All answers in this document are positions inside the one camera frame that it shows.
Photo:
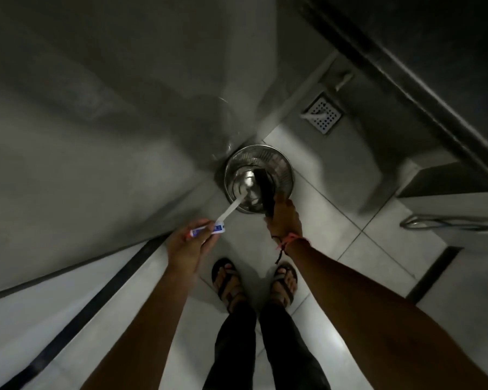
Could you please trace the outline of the person's right hand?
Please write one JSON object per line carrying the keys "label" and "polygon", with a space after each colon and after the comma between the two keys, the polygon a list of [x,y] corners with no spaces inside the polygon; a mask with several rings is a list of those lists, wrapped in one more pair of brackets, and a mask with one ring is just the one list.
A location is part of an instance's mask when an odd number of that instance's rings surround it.
{"label": "person's right hand", "polygon": [[283,238],[293,232],[303,236],[299,214],[292,200],[282,193],[275,195],[274,200],[273,235]]}

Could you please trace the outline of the person's left hand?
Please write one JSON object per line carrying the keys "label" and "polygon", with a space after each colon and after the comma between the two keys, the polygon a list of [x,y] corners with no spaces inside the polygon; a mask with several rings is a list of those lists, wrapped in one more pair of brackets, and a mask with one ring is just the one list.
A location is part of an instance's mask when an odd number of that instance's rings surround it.
{"label": "person's left hand", "polygon": [[[201,233],[211,233],[214,221],[206,218],[193,220],[181,228],[175,230],[169,238],[168,268],[185,278],[193,278],[205,256],[199,255],[198,236],[187,239],[187,234],[191,229],[206,226]],[[219,235],[214,235],[214,245],[219,239]]]}

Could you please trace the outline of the white and blue toothpaste tube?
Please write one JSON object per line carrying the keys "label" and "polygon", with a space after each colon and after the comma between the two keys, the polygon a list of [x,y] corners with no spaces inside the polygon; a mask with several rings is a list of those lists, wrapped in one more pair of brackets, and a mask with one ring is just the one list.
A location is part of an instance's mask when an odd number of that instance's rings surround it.
{"label": "white and blue toothpaste tube", "polygon": [[[244,201],[246,196],[249,194],[249,189],[245,189],[243,192],[239,193],[234,201],[228,206],[228,208],[218,217],[218,219],[214,222],[213,230],[211,231],[211,235],[219,235],[226,231],[225,229],[225,221],[226,219],[231,216],[240,206],[240,204]],[[187,239],[196,238],[206,226],[201,226],[195,229],[191,229],[187,234]]]}

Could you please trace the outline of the black bin lid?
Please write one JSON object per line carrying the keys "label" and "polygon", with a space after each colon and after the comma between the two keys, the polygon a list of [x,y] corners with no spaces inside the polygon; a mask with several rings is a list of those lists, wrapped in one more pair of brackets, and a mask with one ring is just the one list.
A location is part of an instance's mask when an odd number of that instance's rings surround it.
{"label": "black bin lid", "polygon": [[253,175],[255,182],[260,189],[263,211],[267,217],[273,218],[275,207],[275,191],[274,185],[269,179],[268,172],[263,168],[256,168],[253,170]]}

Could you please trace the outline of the person's left forearm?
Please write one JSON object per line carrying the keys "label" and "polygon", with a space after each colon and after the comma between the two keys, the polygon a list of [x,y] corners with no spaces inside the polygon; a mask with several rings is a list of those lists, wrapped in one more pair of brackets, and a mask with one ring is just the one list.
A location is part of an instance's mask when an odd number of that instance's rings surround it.
{"label": "person's left forearm", "polygon": [[195,268],[169,265],[80,390],[158,390],[194,281]]}

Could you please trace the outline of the person's right forearm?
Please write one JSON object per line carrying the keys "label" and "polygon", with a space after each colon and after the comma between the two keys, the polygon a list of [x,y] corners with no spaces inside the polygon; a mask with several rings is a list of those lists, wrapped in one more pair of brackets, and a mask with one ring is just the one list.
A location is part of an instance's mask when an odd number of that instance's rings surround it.
{"label": "person's right forearm", "polygon": [[414,304],[305,239],[285,252],[374,390],[488,390],[488,375]]}

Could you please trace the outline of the orange thread wristband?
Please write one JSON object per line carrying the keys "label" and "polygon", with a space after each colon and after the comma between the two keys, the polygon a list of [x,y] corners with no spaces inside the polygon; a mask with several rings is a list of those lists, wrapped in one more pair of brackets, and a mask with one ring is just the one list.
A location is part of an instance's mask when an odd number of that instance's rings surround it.
{"label": "orange thread wristband", "polygon": [[278,258],[275,260],[274,264],[279,264],[283,256],[289,256],[287,248],[290,247],[296,241],[304,241],[306,244],[311,246],[309,240],[301,235],[290,232],[285,237],[281,238],[279,236],[271,236],[272,240],[277,244],[277,250],[279,251]]}

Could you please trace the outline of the round steel waste bin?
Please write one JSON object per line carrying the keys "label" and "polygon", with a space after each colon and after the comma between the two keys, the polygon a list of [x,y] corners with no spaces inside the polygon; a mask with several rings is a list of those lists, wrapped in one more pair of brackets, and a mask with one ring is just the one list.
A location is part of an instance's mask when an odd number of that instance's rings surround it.
{"label": "round steel waste bin", "polygon": [[252,144],[237,150],[226,161],[223,190],[229,203],[245,194],[237,210],[244,214],[266,214],[254,170],[264,170],[272,186],[272,195],[283,192],[290,198],[294,188],[294,170],[287,157],[266,144]]}

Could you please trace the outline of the square metal floor drain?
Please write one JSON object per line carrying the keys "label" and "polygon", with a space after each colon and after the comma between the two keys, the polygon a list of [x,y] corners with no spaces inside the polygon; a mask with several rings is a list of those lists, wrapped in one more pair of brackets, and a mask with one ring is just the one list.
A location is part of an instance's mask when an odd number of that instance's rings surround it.
{"label": "square metal floor drain", "polygon": [[322,91],[300,113],[299,117],[308,122],[322,135],[327,135],[341,121],[344,113],[331,98]]}

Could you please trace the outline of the black trousers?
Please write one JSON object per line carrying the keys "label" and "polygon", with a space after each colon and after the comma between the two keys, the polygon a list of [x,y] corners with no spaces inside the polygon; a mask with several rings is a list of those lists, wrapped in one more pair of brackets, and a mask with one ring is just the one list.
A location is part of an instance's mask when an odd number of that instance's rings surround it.
{"label": "black trousers", "polygon": [[331,390],[286,309],[268,302],[257,316],[247,301],[238,302],[222,324],[202,390],[253,390],[257,321],[276,390]]}

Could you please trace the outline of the chrome metal rail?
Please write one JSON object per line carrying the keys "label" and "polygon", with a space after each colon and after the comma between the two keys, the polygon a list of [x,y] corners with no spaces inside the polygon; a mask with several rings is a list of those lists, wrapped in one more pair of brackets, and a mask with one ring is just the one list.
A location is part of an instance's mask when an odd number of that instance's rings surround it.
{"label": "chrome metal rail", "polygon": [[488,217],[411,215],[399,224],[406,230],[426,231],[451,229],[475,233],[488,233]]}

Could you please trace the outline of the dark metal door frame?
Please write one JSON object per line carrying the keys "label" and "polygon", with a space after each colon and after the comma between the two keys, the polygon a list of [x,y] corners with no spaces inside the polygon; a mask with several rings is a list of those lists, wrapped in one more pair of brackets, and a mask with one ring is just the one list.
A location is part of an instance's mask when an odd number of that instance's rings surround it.
{"label": "dark metal door frame", "polygon": [[488,181],[488,0],[290,0]]}

